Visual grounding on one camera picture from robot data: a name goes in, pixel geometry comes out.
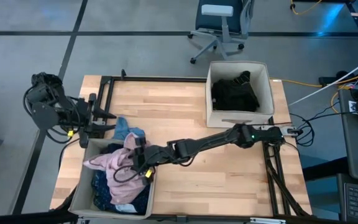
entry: white cable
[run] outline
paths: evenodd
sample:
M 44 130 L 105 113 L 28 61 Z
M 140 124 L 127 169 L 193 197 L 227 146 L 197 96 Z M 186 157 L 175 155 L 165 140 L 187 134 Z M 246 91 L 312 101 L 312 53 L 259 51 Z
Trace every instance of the white cable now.
M 295 103 L 299 103 L 299 102 L 301 102 L 302 100 L 304 100 L 304 99 L 306 99 L 306 98 L 309 98 L 309 97 L 313 96 L 314 94 L 316 94 L 316 93 L 318 93 L 318 92 L 320 92 L 320 91 L 322 91 L 322 90 L 325 90 L 325 89 L 327 89 L 328 87 L 330 87 L 330 86 L 332 86 L 332 85 L 335 85 L 337 82 L 339 82 L 339 81 L 345 79 L 346 77 L 348 77 L 350 74 L 354 73 L 354 72 L 357 71 L 357 70 L 358 70 L 358 67 L 355 68 L 355 69 L 353 69 L 351 72 L 349 72 L 348 74 L 346 74 L 346 75 L 343 76 L 342 78 L 336 80 L 335 82 L 333 82 L 333 83 L 327 85 L 327 86 L 324 87 L 324 88 L 321 88 L 321 89 L 315 91 L 314 93 L 310 93 L 309 95 L 307 95 L 307 96 L 305 96 L 305 97 L 303 97 L 303 98 L 301 98 L 301 99 L 299 99 L 299 100 L 296 100 L 295 102 L 289 104 L 288 106 L 292 106 L 292 105 L 294 105 Z

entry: fabric bin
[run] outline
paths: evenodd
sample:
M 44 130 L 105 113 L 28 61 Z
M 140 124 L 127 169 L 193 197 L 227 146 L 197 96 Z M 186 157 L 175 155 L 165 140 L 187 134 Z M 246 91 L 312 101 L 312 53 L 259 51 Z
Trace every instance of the fabric bin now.
M 90 139 L 85 149 L 84 161 L 101 153 L 109 144 L 124 144 L 124 141 L 114 139 Z M 145 215 L 123 215 L 114 212 L 101 211 L 93 204 L 94 191 L 91 181 L 95 170 L 82 166 L 80 181 L 77 185 L 69 212 L 79 215 L 81 218 L 121 218 L 130 220 L 141 220 L 152 214 L 154 198 L 154 182 L 151 183 L 149 201 Z
M 220 79 L 232 80 L 250 71 L 250 84 L 259 101 L 259 108 L 250 111 L 213 110 L 211 89 Z M 260 62 L 211 62 L 206 81 L 206 125 L 209 128 L 231 128 L 235 123 L 264 124 L 274 114 L 272 88 L 267 66 Z

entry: black cable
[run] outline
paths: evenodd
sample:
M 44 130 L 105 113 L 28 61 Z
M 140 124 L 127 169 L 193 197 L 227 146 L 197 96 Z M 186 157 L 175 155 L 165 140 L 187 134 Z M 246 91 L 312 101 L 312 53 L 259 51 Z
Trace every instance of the black cable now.
M 67 136 L 67 133 L 61 133 L 61 132 L 57 131 L 57 130 L 54 129 L 54 128 L 51 128 L 50 130 L 53 131 L 54 133 L 58 134 L 58 135 Z
M 58 144 L 66 144 L 66 143 L 68 143 L 73 137 L 70 137 L 70 138 L 68 138 L 66 141 L 59 141 L 59 140 L 56 140 L 54 137 L 52 137 L 51 135 L 50 135 L 50 133 L 48 132 L 48 130 L 47 130 L 47 136 L 48 136 L 48 138 L 50 139 L 50 140 L 52 140 L 52 141 L 54 141 L 55 143 L 58 143 Z
M 291 144 L 289 142 L 284 142 L 284 144 L 292 146 L 294 149 L 296 149 L 299 152 L 299 149 L 296 146 L 294 146 L 293 144 Z
M 71 98 L 71 99 L 74 99 L 74 100 L 77 100 L 77 101 L 78 101 L 78 99 L 77 99 L 77 98 L 74 98 L 74 97 L 71 97 L 71 96 L 69 96 L 69 98 Z M 80 130 L 80 126 L 81 126 L 81 117 L 80 117 L 80 113 L 78 112 L 78 108 L 75 106 L 75 103 L 74 103 L 74 102 L 72 102 L 71 100 L 69 100 L 69 101 L 70 101 L 70 103 L 72 104 L 72 106 L 74 107 L 75 113 L 77 114 L 77 118 L 78 118 L 78 128 L 77 128 L 77 130 L 74 130 L 74 127 L 73 127 L 74 134 L 76 134 L 76 133 Z
M 279 125 L 279 124 L 292 124 L 292 122 L 282 122 L 282 123 L 274 123 L 274 124 L 247 124 L 251 126 L 266 126 L 266 125 Z
M 302 121 L 304 121 L 304 122 L 307 124 L 307 126 L 301 128 L 301 130 L 303 130 L 303 129 L 305 129 L 305 128 L 310 128 L 310 131 L 309 131 L 308 133 L 306 133 L 305 135 L 297 136 L 297 137 L 295 138 L 296 143 L 297 143 L 298 145 L 300 145 L 300 146 L 303 146 L 303 147 L 309 147 L 309 146 L 311 146 L 311 145 L 313 144 L 313 142 L 314 142 L 315 132 L 314 132 L 314 129 L 313 129 L 311 123 L 309 122 L 309 120 L 306 120 L 306 119 L 304 119 L 304 117 L 302 117 L 302 116 L 300 116 L 300 115 L 297 115 L 297 114 L 290 113 L 290 115 L 296 116 L 296 117 L 300 118 Z M 310 139 L 309 141 L 307 141 L 307 142 L 300 142 L 300 140 L 304 139 L 305 137 L 309 136 L 310 134 L 311 134 L 311 139 Z
M 301 136 L 297 136 L 296 137 L 296 143 L 300 146 L 303 146 L 303 147 L 309 147 L 311 146 L 313 143 L 314 143 L 314 137 L 315 137 L 315 132 L 314 132 L 314 129 L 310 123 L 310 121 L 314 121 L 316 119 L 320 119 L 320 118 L 325 118 L 327 116 L 334 116 L 334 115 L 340 115 L 340 114 L 351 114 L 351 113 L 358 113 L 358 111 L 353 111 L 353 112 L 341 112 L 341 113 L 331 113 L 331 114 L 325 114 L 325 115 L 321 115 L 321 116 L 318 116 L 319 114 L 322 114 L 324 113 L 326 110 L 332 108 L 334 105 L 336 105 L 337 103 L 333 104 L 332 106 L 330 107 L 327 107 L 324 109 L 324 111 L 316 114 L 314 117 L 310 118 L 310 119 L 304 119 L 302 116 L 299 116 L 297 114 L 293 114 L 293 113 L 290 113 L 290 115 L 293 115 L 293 116 L 297 116 L 299 117 L 300 119 L 302 119 L 302 121 L 304 121 L 304 123 L 300 126 L 300 130 L 303 130 L 305 128 L 310 128 L 310 130 L 305 134 L 305 135 L 302 135 Z M 300 142 L 302 139 L 304 139 L 305 137 L 309 136 L 311 134 L 311 139 L 309 141 L 306 141 L 306 142 Z
M 114 174 L 112 175 L 112 178 L 114 179 L 115 182 L 120 183 L 120 184 L 123 184 L 123 183 L 126 183 L 126 182 L 132 180 L 133 178 L 135 178 L 137 175 L 139 175 L 139 174 L 142 172 L 142 169 L 147 165 L 147 162 L 148 162 L 151 158 L 153 158 L 153 156 L 155 156 L 155 155 L 157 155 L 157 154 L 159 154 L 159 153 L 160 153 L 160 152 L 155 152 L 154 154 L 152 154 L 152 155 L 143 163 L 143 165 L 141 165 L 141 167 L 139 168 L 139 171 L 137 171 L 137 172 L 136 172 L 134 175 L 132 175 L 130 178 L 127 178 L 127 179 L 125 179 L 125 180 L 117 180 L 116 175 L 117 175 L 118 171 L 120 171 L 120 170 L 122 170 L 122 169 L 125 169 L 125 168 L 130 168 L 130 167 L 132 167 L 132 165 L 122 166 L 122 167 L 118 168 L 118 169 L 114 172 Z
M 189 163 L 187 163 L 187 164 L 179 163 L 179 165 L 180 165 L 180 166 L 183 166 L 183 167 L 188 167 L 188 166 L 190 166 L 190 165 L 193 163 L 193 161 L 194 161 L 194 159 L 196 158 L 196 156 L 197 156 L 197 154 L 195 154 L 195 155 L 191 158 L 191 160 L 190 160 Z
M 358 111 L 325 114 L 325 115 L 317 116 L 317 117 L 315 117 L 315 118 L 311 118 L 311 119 L 309 119 L 309 121 L 313 121 L 313 120 L 316 120 L 316 119 L 319 119 L 319 118 L 325 118 L 325 117 L 327 117 L 327 116 L 334 116 L 334 115 L 340 115 L 340 114 L 351 114 L 351 113 L 358 113 Z
M 34 88 L 34 86 L 30 87 L 28 90 L 25 91 L 25 93 L 24 93 L 24 95 L 23 95 L 23 107 L 24 107 L 25 112 L 26 112 L 29 116 L 31 116 L 31 113 L 30 113 L 30 111 L 29 111 L 29 109 L 28 109 L 28 107 L 27 107 L 27 103 L 25 102 L 25 98 L 26 98 L 27 94 L 29 94 L 30 90 L 32 90 L 33 88 Z
M 76 140 L 72 140 L 71 142 L 67 143 L 67 144 L 65 145 L 65 147 L 63 147 L 62 151 L 60 152 L 60 157 L 59 157 L 59 169 L 60 169 L 60 166 L 61 166 L 61 164 L 62 164 L 63 153 L 64 153 L 65 149 L 66 149 L 69 145 L 73 144 L 74 142 L 77 142 L 78 140 L 80 140 L 80 139 L 78 138 L 78 139 L 76 139 Z
M 339 101 L 338 102 L 336 102 L 336 103 L 334 103 L 332 106 L 328 106 L 327 108 L 325 108 L 322 112 L 320 112 L 320 113 L 317 113 L 316 115 L 314 115 L 311 119 L 313 119 L 313 118 L 315 118 L 315 117 L 317 117 L 317 116 L 319 116 L 320 114 L 322 114 L 322 113 L 324 113 L 325 111 L 327 111 L 328 109 L 331 109 L 331 108 L 333 108 L 335 105 L 337 105 L 339 103 Z

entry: white office chair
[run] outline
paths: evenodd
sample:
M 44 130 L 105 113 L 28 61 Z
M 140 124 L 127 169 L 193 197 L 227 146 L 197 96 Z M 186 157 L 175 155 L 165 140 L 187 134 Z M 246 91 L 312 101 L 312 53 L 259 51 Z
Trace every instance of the white office chair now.
M 238 44 L 238 49 L 244 48 L 244 42 L 248 38 L 248 30 L 255 0 L 200 0 L 198 3 L 196 30 L 206 29 L 209 32 L 191 31 L 188 38 L 194 35 L 212 39 L 212 42 L 202 48 L 190 63 L 196 63 L 197 58 L 208 49 L 219 47 L 224 60 L 227 54 L 222 43 Z M 213 34 L 214 31 L 221 31 L 222 34 Z

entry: blue clothing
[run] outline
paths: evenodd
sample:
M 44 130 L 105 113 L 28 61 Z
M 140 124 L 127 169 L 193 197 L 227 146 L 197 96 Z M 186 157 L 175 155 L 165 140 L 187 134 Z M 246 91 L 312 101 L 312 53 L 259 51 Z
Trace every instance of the blue clothing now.
M 143 130 L 141 130 L 140 128 L 128 127 L 127 120 L 123 117 L 118 117 L 117 123 L 116 123 L 116 128 L 114 130 L 114 136 L 112 138 L 117 139 L 117 140 L 125 140 L 125 138 L 127 137 L 127 135 L 129 133 L 134 133 L 138 137 L 145 136 L 145 133 Z
M 147 210 L 147 202 L 149 201 L 150 185 L 147 185 L 143 191 L 131 202 L 137 213 L 120 212 L 116 206 L 110 203 L 110 188 L 107 186 L 106 172 L 96 170 L 92 180 L 92 188 L 94 189 L 93 203 L 102 211 L 112 211 L 119 214 L 145 215 Z

